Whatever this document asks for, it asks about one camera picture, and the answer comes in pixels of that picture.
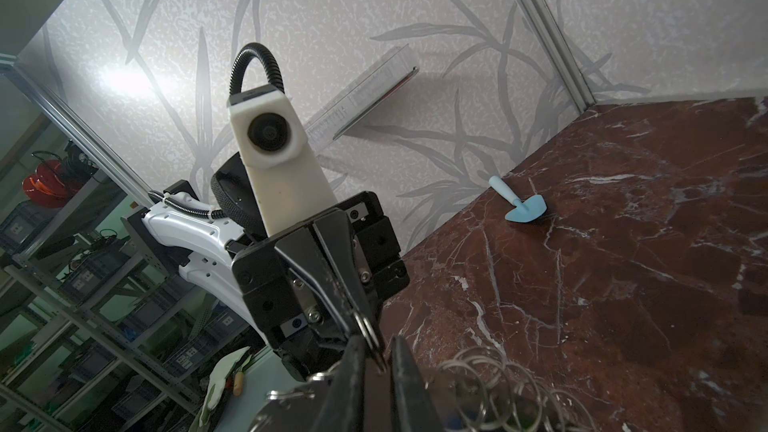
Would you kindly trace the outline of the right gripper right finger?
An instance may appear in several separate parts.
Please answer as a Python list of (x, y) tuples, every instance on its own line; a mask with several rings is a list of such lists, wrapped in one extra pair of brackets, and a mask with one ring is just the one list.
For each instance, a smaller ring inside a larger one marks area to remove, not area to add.
[(394, 431), (443, 431), (443, 423), (403, 336), (391, 342), (391, 422)]

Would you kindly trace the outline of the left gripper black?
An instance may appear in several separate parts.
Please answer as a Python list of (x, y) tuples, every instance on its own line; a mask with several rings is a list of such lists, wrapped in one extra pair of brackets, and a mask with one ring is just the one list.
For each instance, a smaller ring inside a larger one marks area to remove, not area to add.
[(383, 305), (410, 283), (372, 191), (247, 246), (232, 272), (256, 329), (296, 380), (329, 369), (354, 336), (383, 350)]

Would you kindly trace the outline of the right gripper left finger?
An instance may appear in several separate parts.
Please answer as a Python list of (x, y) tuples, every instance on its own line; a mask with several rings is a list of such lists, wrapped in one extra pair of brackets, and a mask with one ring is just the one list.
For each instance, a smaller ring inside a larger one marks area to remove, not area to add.
[(367, 351), (363, 337), (349, 340), (312, 432), (363, 430)]

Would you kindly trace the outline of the metal key ring plate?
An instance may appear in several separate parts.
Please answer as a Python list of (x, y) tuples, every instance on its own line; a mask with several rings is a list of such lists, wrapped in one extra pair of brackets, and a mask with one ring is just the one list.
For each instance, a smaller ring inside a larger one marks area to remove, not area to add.
[[(367, 344), (362, 431), (392, 427), (390, 354)], [(340, 365), (288, 391), (272, 391), (251, 431), (311, 431)], [(470, 347), (435, 368), (421, 368), (443, 431), (594, 431), (595, 419), (572, 393), (535, 379), (521, 364), (487, 347)]]

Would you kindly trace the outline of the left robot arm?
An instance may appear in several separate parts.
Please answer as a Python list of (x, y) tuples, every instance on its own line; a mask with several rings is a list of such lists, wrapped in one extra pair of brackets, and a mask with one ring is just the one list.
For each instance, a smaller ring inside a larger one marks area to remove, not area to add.
[(218, 207), (186, 181), (153, 192), (130, 218), (135, 239), (171, 274), (215, 296), (257, 330), (295, 379), (337, 362), (410, 281), (376, 194), (361, 192), (269, 235), (239, 156), (213, 176)]

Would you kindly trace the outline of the light blue toy shovel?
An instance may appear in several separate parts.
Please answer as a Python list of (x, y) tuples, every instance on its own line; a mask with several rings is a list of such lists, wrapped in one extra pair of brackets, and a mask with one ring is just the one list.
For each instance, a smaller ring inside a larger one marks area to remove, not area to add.
[(512, 205), (512, 209), (505, 214), (505, 220), (508, 222), (530, 223), (547, 211), (547, 205), (540, 194), (522, 200), (499, 176), (492, 176), (489, 185)]

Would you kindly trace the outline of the clear plastic wall shelf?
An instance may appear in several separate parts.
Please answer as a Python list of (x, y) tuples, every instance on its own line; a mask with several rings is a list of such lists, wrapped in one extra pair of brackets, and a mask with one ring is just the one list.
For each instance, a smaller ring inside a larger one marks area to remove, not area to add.
[(408, 44), (388, 50), (309, 119), (311, 149), (319, 154), (418, 72), (418, 56)]

